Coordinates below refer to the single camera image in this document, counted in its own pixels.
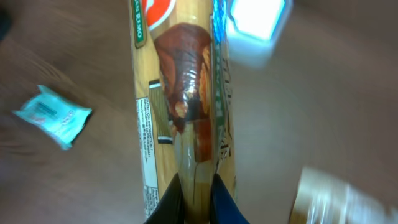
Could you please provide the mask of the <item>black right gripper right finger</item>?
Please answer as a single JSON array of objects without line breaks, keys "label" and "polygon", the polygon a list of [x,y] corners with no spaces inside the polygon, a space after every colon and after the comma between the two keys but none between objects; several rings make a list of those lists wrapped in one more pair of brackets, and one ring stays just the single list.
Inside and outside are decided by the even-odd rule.
[{"label": "black right gripper right finger", "polygon": [[210,223],[249,224],[218,174],[214,174],[211,186]]}]

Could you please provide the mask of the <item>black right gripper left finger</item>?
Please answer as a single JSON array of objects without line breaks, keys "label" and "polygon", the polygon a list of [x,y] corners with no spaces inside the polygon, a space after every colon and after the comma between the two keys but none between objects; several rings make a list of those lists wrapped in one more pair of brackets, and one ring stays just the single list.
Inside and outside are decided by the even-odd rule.
[{"label": "black right gripper left finger", "polygon": [[144,224],[184,224],[185,207],[180,177],[176,173],[158,206]]}]

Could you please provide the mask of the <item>brown white snack bag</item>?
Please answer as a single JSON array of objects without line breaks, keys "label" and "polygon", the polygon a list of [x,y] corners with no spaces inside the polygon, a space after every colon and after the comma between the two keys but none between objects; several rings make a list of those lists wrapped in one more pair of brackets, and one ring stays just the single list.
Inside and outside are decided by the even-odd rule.
[{"label": "brown white snack bag", "polygon": [[333,175],[304,167],[289,224],[397,224],[397,209]]}]

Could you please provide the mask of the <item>teal wipes packet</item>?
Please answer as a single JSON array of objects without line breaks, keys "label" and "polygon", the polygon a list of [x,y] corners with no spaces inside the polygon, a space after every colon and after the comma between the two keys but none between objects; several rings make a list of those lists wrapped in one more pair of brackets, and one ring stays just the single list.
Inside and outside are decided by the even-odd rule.
[{"label": "teal wipes packet", "polygon": [[65,99],[44,85],[37,87],[40,93],[13,113],[37,126],[64,151],[69,150],[72,142],[83,130],[92,109]]}]

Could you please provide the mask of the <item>red San Remo spaghetti pack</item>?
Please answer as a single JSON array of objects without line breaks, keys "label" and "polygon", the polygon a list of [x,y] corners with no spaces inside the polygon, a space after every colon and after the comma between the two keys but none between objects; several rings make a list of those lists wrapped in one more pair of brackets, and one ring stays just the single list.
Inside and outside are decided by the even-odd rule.
[{"label": "red San Remo spaghetti pack", "polygon": [[129,7],[145,215],[176,179],[183,222],[208,223],[213,175],[230,193],[236,186],[227,3],[131,0]]}]

